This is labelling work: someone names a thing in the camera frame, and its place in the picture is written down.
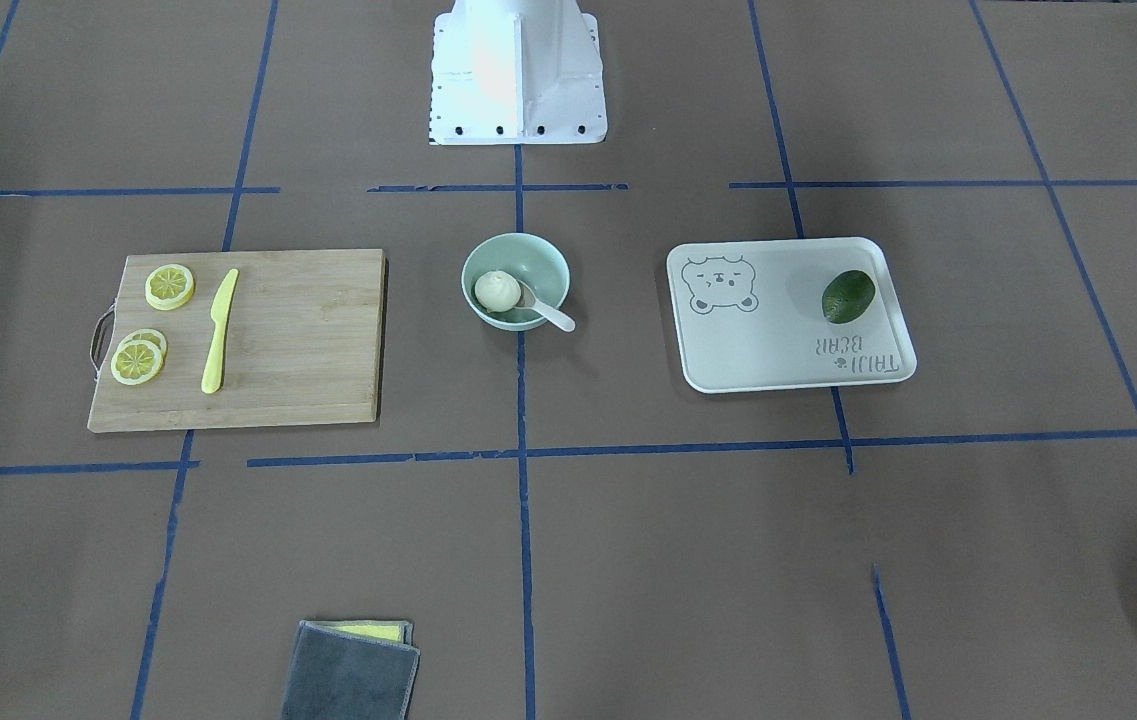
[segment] green avocado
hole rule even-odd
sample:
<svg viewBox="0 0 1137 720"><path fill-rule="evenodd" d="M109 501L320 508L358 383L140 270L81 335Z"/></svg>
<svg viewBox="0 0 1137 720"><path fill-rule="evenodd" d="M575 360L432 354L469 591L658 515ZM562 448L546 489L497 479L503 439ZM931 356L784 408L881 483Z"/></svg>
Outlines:
<svg viewBox="0 0 1137 720"><path fill-rule="evenodd" d="M865 313L875 298L875 281L861 270L848 270L825 285L821 293L821 314L837 325L850 323Z"/></svg>

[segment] bear drawing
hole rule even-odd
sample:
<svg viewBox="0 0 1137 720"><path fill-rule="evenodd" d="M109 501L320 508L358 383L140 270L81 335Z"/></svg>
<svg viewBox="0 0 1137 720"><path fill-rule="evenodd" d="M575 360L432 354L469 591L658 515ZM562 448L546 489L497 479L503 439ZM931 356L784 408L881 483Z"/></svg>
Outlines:
<svg viewBox="0 0 1137 720"><path fill-rule="evenodd" d="M688 260L679 274L692 291L690 304L699 315L715 307L737 307L742 313L752 313L760 306L755 297L755 268L746 259Z"/></svg>

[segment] white tray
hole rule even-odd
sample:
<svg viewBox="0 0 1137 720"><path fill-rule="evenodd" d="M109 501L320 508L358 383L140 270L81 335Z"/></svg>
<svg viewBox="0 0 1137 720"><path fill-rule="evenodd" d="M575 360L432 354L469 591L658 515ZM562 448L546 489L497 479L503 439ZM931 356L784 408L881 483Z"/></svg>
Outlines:
<svg viewBox="0 0 1137 720"><path fill-rule="evenodd" d="M706 394L897 383L915 346L883 251L864 237L681 245L665 260L683 378ZM836 325L821 292L864 270L875 298Z"/></svg>

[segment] cutting board handle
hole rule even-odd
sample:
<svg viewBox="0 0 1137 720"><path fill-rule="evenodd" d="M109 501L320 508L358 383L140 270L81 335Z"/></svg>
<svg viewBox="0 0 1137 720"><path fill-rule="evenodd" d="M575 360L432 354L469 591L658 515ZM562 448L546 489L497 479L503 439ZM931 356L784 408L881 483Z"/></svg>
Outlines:
<svg viewBox="0 0 1137 720"><path fill-rule="evenodd" d="M106 332L106 320L114 318L115 304L111 303L101 317L97 318L97 326L92 329L92 345L88 347L88 361L92 363L93 381L101 378L101 364L106 362L106 351L110 350L110 345L107 344L110 340L110 333ZM111 331L114 329L114 322L111 322Z"/></svg>

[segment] table surface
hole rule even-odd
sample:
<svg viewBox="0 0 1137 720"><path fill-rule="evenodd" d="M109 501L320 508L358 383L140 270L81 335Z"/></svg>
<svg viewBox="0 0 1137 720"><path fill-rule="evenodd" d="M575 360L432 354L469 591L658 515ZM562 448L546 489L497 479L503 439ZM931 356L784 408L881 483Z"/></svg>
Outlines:
<svg viewBox="0 0 1137 720"><path fill-rule="evenodd" d="M1137 3L588 0L608 140L432 147L449 9L0 0L0 719L268 719L357 618L417 720L1137 717ZM575 333L462 299L509 231ZM915 376L687 386L672 247L839 235ZM88 431L126 255L345 247L376 423Z"/></svg>

